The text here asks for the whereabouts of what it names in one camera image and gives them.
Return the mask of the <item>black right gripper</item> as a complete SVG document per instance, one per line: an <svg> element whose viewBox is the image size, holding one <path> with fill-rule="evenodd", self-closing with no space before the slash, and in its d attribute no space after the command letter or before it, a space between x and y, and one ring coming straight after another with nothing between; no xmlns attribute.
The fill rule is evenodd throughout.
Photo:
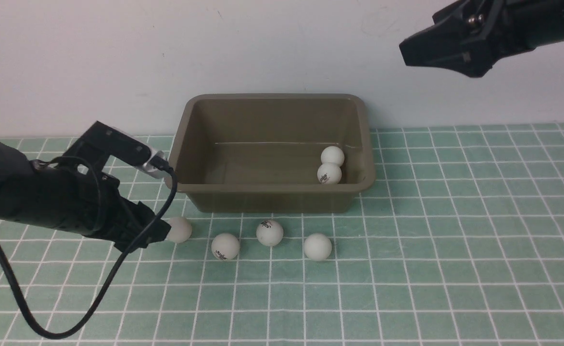
<svg viewBox="0 0 564 346"><path fill-rule="evenodd" d="M540 0L455 0L399 44L407 66L483 77L501 59L539 47ZM450 29L444 23L463 24Z"/></svg>

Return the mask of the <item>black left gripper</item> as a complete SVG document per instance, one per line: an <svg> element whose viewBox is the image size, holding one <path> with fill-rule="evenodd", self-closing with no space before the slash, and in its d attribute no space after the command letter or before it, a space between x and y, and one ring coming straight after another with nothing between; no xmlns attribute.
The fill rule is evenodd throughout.
<svg viewBox="0 0 564 346"><path fill-rule="evenodd" d="M145 249L171 226L143 202L128 202L119 182L87 161L33 161L32 224Z"/></svg>

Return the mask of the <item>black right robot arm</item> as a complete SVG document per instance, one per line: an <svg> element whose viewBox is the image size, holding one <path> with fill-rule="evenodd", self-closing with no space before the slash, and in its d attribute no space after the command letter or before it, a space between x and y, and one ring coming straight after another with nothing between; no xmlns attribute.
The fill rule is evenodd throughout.
<svg viewBox="0 0 564 346"><path fill-rule="evenodd" d="M399 44L407 66L483 77L499 60L564 41L564 0L457 0Z"/></svg>

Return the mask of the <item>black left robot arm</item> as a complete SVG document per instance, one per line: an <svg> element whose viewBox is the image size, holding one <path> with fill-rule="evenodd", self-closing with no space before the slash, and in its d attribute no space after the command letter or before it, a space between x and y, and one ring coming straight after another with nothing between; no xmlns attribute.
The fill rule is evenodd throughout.
<svg viewBox="0 0 564 346"><path fill-rule="evenodd" d="M145 226L149 233L137 247L164 241L171 226L143 202L122 197L119 180L104 173L111 156L164 176L150 163L163 162L160 151L99 121L47 163L0 141L0 220L103 239L118 250L126 250Z"/></svg>

